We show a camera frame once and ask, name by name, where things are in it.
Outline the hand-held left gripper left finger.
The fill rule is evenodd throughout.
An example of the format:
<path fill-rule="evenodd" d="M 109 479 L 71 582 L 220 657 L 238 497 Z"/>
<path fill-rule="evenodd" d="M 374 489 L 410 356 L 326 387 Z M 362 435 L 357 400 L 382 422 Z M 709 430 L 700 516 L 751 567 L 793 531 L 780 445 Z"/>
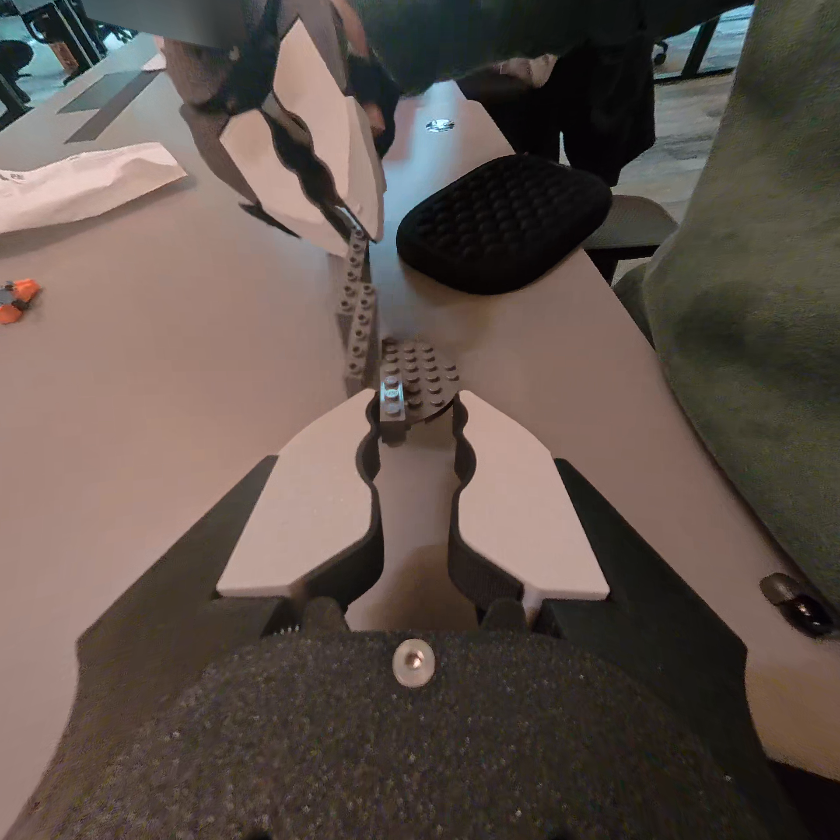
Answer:
<path fill-rule="evenodd" d="M 217 582 L 223 597 L 332 598 L 344 611 L 384 569 L 377 391 L 320 416 L 278 453 Z"/>

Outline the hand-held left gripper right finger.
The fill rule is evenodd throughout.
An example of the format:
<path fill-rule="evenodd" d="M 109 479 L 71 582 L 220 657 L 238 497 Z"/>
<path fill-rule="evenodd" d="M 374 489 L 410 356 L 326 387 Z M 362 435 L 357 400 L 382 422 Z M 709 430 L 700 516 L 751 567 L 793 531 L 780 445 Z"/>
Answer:
<path fill-rule="evenodd" d="M 548 447 L 472 391 L 452 408 L 455 474 L 448 577 L 479 617 L 518 603 L 605 602 L 602 567 Z"/>

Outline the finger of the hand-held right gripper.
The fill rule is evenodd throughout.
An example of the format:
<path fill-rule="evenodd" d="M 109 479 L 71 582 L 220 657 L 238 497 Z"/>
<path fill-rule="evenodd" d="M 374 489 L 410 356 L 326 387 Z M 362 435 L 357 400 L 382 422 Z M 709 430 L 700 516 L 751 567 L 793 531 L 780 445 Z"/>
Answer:
<path fill-rule="evenodd" d="M 268 223 L 333 256 L 349 254 L 349 218 L 329 169 L 310 144 L 294 141 L 258 109 L 230 118 L 220 141 Z"/>
<path fill-rule="evenodd" d="M 336 244 L 349 227 L 381 241 L 386 182 L 370 118 L 343 92 L 301 18 L 280 42 L 272 90 L 310 151 L 293 165 L 301 196 L 267 200 L 267 213 L 313 244 Z"/>

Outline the small light grey brick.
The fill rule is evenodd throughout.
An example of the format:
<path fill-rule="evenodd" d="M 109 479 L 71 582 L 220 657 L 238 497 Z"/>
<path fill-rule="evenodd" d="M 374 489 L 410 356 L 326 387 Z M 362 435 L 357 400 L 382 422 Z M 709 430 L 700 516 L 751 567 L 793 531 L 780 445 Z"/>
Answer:
<path fill-rule="evenodd" d="M 398 373 L 384 374 L 381 379 L 379 415 L 381 441 L 392 448 L 404 444 L 410 423 L 403 378 Z"/>

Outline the long grey brick assembly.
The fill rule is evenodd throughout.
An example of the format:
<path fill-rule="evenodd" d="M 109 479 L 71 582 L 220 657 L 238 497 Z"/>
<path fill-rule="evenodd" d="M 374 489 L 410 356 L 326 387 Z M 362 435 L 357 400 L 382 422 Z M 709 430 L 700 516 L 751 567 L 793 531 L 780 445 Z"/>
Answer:
<path fill-rule="evenodd" d="M 378 300 L 371 276 L 370 240 L 362 228 L 351 229 L 348 251 L 334 279 L 343 386 L 351 398 L 366 389 L 378 389 L 380 377 Z"/>

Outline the dark grey round studded plate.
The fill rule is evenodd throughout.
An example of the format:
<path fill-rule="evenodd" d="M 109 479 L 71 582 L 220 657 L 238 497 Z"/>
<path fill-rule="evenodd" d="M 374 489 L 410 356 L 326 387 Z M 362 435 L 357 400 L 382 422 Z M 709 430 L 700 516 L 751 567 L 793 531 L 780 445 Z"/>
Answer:
<path fill-rule="evenodd" d="M 402 376 L 410 430 L 429 424 L 452 405 L 460 389 L 457 365 L 441 350 L 423 339 L 381 341 L 380 383 L 385 374 Z"/>

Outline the grey desk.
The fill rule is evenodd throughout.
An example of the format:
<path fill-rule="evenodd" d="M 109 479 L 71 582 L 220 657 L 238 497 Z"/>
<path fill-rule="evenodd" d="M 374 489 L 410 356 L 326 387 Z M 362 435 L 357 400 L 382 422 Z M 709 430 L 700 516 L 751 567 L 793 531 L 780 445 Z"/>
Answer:
<path fill-rule="evenodd" d="M 2 831 L 34 792 L 77 687 L 77 638 L 255 464 L 342 402 L 335 263 L 243 213 L 196 153 L 168 76 L 96 143 L 60 110 L 155 52 L 140 36 L 2 132 L 2 168 L 156 141 L 188 177 L 85 223 L 2 237 L 2 279 L 43 290 L 2 327 Z M 657 357 L 587 255 L 499 298 L 404 268 L 408 209 L 504 139 L 455 86 L 398 109 L 384 333 L 439 342 L 467 388 L 568 459 L 749 650 L 775 760 L 838 779 L 838 641 L 794 630 L 759 582 L 794 570 L 679 410 Z M 428 133 L 433 119 L 453 130 Z"/>

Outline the white paper sheet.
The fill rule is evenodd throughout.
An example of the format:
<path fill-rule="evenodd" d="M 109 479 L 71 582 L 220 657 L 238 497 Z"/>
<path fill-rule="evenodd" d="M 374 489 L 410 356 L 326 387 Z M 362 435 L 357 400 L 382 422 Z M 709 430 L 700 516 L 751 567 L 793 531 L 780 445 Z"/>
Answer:
<path fill-rule="evenodd" d="M 73 154 L 31 171 L 1 171 L 1 234 L 98 217 L 186 178 L 160 143 Z"/>

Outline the black office chair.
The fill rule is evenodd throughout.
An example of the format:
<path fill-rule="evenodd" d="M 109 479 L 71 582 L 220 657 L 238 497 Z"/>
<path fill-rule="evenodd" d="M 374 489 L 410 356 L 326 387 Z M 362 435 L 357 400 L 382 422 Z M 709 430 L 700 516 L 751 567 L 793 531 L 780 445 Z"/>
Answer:
<path fill-rule="evenodd" d="M 18 79 L 24 68 L 32 61 L 34 51 L 32 47 L 22 41 L 6 39 L 1 41 L 1 74 L 9 84 L 15 96 L 23 104 L 30 103 L 29 95 L 18 85 Z"/>

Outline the orange brick piece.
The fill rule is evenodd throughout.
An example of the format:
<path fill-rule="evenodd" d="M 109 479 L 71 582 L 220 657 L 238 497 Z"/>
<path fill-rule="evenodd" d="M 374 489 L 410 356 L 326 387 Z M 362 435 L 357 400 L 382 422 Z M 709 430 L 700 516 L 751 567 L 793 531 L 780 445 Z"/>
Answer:
<path fill-rule="evenodd" d="M 40 292 L 40 284 L 29 278 L 3 282 L 1 284 L 1 325 L 20 320 Z"/>

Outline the small dark plastic piece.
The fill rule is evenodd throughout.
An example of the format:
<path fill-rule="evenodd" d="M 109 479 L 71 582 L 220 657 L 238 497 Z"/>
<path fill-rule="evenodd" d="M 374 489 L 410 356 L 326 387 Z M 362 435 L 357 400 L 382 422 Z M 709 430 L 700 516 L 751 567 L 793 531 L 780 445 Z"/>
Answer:
<path fill-rule="evenodd" d="M 833 614 L 795 578 L 781 572 L 772 573 L 762 578 L 759 588 L 785 621 L 802 634 L 813 639 L 836 634 Z"/>

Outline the grey office chair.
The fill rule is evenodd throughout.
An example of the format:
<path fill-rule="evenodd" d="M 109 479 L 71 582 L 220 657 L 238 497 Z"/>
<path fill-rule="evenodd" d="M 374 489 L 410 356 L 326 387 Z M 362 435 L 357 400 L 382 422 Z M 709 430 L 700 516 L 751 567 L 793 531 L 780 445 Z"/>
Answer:
<path fill-rule="evenodd" d="M 605 221 L 581 246 L 585 250 L 656 250 L 678 226 L 656 201 L 644 196 L 614 194 Z"/>

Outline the person in green sweatshirt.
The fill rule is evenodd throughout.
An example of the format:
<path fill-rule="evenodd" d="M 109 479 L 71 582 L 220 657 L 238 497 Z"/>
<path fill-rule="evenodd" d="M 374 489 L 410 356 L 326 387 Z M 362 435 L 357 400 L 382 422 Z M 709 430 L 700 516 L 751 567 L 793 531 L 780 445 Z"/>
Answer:
<path fill-rule="evenodd" d="M 757 2 L 676 232 L 637 284 L 672 393 L 838 610 L 839 2 Z"/>

